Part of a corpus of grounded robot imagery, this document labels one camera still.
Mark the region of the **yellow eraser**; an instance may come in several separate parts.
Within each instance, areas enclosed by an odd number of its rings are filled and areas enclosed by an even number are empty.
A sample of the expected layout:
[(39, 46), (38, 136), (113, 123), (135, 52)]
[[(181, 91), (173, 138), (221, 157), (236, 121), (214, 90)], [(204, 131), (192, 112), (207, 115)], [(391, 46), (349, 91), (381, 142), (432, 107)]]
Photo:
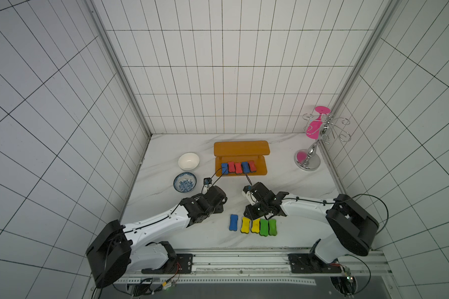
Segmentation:
[(255, 219), (251, 223), (251, 232), (255, 234), (259, 234), (260, 232), (260, 220), (261, 219)]
[(242, 217), (242, 223), (241, 223), (241, 233), (243, 234), (249, 234), (251, 230), (251, 220), (246, 217)]

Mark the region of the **green eraser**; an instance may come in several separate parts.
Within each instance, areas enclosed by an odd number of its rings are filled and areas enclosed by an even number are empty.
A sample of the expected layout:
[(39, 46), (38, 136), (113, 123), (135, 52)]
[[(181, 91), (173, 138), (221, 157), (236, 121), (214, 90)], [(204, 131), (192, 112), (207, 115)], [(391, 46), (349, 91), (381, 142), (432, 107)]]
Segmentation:
[(270, 219), (268, 221), (268, 234), (270, 236), (277, 236), (278, 235), (278, 230), (277, 230), (277, 221), (275, 219)]
[(269, 221), (266, 219), (259, 220), (259, 235), (268, 237), (269, 235)]

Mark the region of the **red eraser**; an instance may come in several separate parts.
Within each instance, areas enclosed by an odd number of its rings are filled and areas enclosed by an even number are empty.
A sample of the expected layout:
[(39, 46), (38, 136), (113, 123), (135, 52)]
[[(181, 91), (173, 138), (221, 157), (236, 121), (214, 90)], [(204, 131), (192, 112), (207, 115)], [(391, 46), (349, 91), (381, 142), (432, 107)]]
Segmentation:
[(249, 171), (250, 171), (251, 173), (257, 172), (257, 167), (256, 167), (256, 164), (255, 164), (254, 161), (249, 161), (249, 162), (248, 162), (248, 165), (249, 165)]
[(234, 168), (235, 168), (236, 174), (243, 174), (243, 168), (242, 168), (241, 163), (235, 163)]
[(236, 167), (234, 162), (228, 162), (228, 173), (236, 173)]

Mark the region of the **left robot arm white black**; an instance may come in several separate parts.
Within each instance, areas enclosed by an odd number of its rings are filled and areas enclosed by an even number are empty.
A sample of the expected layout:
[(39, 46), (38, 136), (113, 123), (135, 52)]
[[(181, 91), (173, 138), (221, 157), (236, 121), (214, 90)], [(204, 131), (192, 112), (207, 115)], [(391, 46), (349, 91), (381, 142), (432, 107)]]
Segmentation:
[(146, 220), (109, 222), (86, 250), (96, 287), (108, 287), (126, 272), (149, 269), (166, 274), (175, 264), (176, 254), (161, 238), (222, 213), (226, 202), (226, 193), (212, 186), (206, 193), (183, 198), (174, 208)]

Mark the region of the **two-tier wooden shelf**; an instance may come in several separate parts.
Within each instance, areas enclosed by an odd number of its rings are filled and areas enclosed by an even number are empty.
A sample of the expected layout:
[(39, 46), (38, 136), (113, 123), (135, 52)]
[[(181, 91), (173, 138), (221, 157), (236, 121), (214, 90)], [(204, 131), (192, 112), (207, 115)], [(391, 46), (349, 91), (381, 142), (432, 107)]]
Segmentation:
[(267, 141), (244, 141), (244, 142), (216, 142), (214, 144), (215, 171), (217, 176), (222, 175), (221, 164), (244, 161), (254, 161), (257, 172), (248, 174), (229, 173), (224, 176), (265, 176), (268, 174), (265, 156), (271, 153)]

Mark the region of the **blue eraser top shelf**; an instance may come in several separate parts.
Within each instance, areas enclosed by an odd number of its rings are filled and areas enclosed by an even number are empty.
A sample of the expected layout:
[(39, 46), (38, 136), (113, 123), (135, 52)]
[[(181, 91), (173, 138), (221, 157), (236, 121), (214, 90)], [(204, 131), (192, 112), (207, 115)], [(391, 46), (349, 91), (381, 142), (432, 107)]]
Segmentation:
[(238, 230), (238, 215), (231, 214), (229, 218), (229, 230), (237, 231)]

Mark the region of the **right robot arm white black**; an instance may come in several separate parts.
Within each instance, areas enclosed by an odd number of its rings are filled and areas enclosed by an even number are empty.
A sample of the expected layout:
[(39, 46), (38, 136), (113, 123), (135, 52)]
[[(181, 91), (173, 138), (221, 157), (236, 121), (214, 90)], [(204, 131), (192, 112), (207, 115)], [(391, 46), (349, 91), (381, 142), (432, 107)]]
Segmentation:
[(367, 256), (379, 230), (378, 221), (346, 194), (330, 200), (284, 191), (275, 194), (261, 182), (245, 186), (242, 194), (249, 201), (244, 210), (248, 219), (296, 216), (329, 225), (331, 234), (318, 239), (311, 249), (312, 258), (323, 264), (347, 254)]

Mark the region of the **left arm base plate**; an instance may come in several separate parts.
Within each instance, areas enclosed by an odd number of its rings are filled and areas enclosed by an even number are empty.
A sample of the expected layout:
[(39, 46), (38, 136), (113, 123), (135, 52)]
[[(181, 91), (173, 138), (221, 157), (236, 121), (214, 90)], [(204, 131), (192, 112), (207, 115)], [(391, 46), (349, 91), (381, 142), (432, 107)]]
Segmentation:
[(169, 258), (159, 269), (142, 269), (142, 274), (190, 274), (192, 272), (193, 254), (177, 254)]

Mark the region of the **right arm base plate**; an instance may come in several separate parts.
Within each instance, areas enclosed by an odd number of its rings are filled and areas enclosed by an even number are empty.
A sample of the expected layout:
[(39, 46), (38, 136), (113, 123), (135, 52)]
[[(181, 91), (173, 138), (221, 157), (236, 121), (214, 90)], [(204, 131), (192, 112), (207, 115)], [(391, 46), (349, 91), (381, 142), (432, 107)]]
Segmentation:
[(325, 264), (313, 254), (288, 254), (293, 274), (341, 274), (340, 266)]

